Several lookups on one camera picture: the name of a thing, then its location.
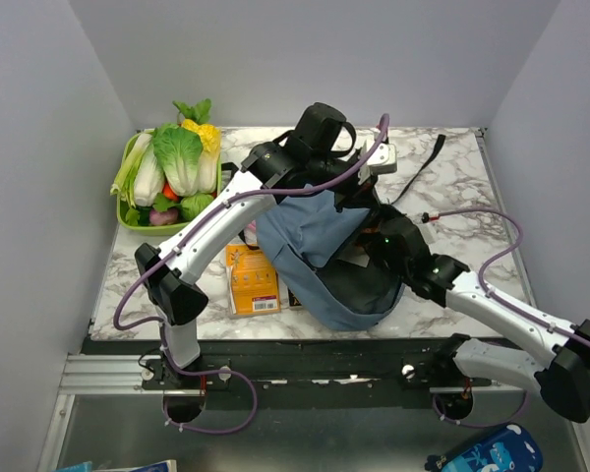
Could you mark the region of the orange book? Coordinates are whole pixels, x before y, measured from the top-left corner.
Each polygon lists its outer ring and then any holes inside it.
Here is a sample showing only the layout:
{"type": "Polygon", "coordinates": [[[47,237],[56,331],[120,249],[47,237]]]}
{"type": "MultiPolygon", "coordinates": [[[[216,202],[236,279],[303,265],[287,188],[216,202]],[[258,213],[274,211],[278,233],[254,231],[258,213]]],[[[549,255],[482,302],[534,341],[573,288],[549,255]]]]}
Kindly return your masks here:
{"type": "Polygon", "coordinates": [[[245,244],[225,248],[229,307],[233,318],[278,313],[277,272],[260,249],[245,244]]]}

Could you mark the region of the blue student backpack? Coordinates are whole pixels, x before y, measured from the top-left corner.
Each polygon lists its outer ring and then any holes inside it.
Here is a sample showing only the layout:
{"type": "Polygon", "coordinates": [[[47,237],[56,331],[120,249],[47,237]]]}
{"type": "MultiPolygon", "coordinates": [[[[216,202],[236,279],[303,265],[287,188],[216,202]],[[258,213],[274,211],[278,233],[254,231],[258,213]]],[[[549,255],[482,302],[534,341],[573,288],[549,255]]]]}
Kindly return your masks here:
{"type": "Polygon", "coordinates": [[[392,219],[392,205],[337,211],[335,194],[323,191],[288,197],[255,221],[256,241],[243,231],[249,248],[262,251],[286,286],[312,317],[340,331],[374,327],[397,306],[404,285],[382,263],[366,265],[345,259],[368,227],[392,219]]]}

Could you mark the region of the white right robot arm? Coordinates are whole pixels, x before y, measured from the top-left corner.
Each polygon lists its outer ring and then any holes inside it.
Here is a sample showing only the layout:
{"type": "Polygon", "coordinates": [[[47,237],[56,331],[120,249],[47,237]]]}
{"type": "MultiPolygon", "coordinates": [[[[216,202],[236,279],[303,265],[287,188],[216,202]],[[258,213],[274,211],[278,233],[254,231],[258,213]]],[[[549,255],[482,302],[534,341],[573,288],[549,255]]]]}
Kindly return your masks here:
{"type": "Polygon", "coordinates": [[[367,254],[413,293],[473,318],[513,342],[506,348],[461,337],[437,356],[433,373],[442,384],[461,379],[497,381],[539,395],[563,418],[590,418],[590,320],[575,324],[533,308],[498,290],[448,255],[432,252],[418,224],[393,206],[378,211],[365,238],[367,254]]]}

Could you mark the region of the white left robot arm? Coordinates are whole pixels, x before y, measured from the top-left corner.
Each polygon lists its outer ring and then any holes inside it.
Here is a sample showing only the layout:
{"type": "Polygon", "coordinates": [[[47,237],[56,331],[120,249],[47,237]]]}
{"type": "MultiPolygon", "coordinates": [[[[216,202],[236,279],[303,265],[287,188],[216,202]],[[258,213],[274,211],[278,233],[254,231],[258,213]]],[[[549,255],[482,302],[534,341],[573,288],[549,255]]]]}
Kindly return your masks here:
{"type": "Polygon", "coordinates": [[[179,234],[158,247],[142,244],[136,252],[151,302],[162,314],[161,342],[168,357],[165,377],[176,387],[191,386],[199,373],[201,348],[197,318],[208,297],[197,282],[212,259],[244,227],[282,200],[331,191],[339,207],[371,193],[376,184],[367,162],[387,138],[383,115],[372,144],[335,150],[339,133],[355,133],[337,109],[310,105],[296,127],[252,148],[225,190],[179,234]]]}

